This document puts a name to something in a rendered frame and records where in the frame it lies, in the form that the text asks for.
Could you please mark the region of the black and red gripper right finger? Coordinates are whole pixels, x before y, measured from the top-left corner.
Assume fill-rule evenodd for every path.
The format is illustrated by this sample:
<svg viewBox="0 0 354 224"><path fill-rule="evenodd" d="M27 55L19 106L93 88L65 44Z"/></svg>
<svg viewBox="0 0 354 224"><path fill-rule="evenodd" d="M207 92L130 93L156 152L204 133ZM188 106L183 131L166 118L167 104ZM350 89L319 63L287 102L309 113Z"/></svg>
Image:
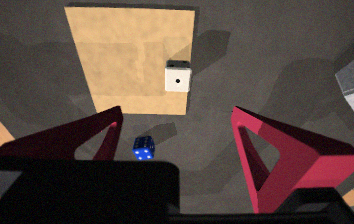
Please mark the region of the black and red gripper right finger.
<svg viewBox="0 0 354 224"><path fill-rule="evenodd" d="M231 123L254 213L273 213L294 191L336 188L354 172L351 144L234 106ZM271 173L246 128L276 147Z"/></svg>

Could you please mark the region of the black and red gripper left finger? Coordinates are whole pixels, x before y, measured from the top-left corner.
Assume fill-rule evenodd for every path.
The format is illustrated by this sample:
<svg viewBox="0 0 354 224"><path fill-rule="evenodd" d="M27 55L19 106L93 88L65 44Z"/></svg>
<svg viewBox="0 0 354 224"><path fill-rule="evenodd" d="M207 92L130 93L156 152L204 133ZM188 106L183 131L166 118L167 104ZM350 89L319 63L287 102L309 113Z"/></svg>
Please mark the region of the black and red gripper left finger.
<svg viewBox="0 0 354 224"><path fill-rule="evenodd" d="M0 146L0 156L76 160L76 149L110 125L92 160L113 160L122 124L121 106L115 106L86 118L5 142Z"/></svg>

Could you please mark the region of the blue dice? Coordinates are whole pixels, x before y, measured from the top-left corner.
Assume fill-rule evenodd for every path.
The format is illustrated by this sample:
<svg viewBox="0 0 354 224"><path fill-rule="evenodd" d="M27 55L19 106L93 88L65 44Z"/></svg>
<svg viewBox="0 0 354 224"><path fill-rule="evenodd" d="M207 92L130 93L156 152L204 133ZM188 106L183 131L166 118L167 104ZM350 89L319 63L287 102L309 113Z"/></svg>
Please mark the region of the blue dice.
<svg viewBox="0 0 354 224"><path fill-rule="evenodd" d="M135 139L133 152L138 160L154 158L155 144L151 136Z"/></svg>

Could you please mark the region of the tan flat mat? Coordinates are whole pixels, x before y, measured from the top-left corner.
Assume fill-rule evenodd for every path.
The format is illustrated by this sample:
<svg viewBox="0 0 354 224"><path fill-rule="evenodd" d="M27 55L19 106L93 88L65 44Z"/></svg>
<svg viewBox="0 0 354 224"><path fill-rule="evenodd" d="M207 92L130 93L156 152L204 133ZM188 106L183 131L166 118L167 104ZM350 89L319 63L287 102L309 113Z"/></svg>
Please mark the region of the tan flat mat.
<svg viewBox="0 0 354 224"><path fill-rule="evenodd" d="M165 90L165 65L190 62L195 11L64 9L97 113L186 114L187 92Z"/></svg>

